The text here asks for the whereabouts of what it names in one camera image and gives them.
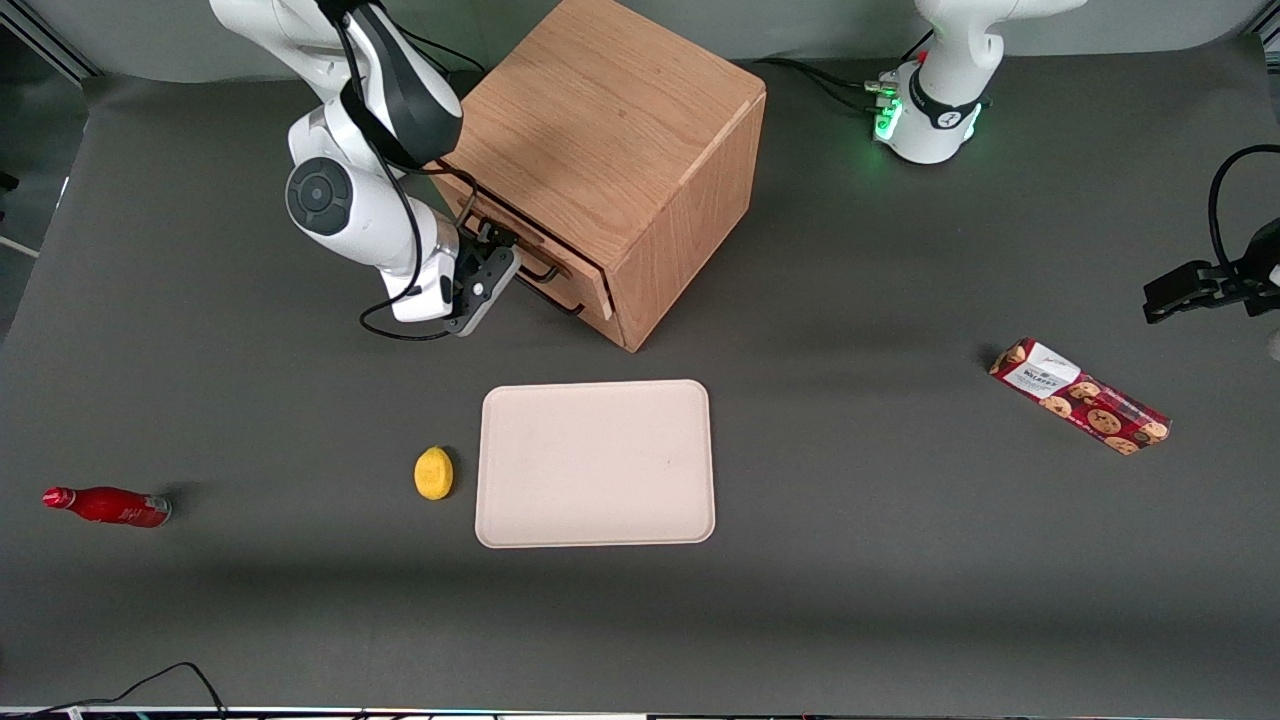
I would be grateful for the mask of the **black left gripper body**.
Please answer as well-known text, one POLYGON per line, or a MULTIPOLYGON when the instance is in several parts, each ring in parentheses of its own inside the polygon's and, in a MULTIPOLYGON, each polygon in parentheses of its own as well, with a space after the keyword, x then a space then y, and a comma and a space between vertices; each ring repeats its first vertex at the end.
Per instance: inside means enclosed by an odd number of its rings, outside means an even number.
POLYGON ((1248 316, 1279 309, 1279 218, 1258 228, 1240 258, 1240 277, 1251 290, 1244 301, 1248 316))

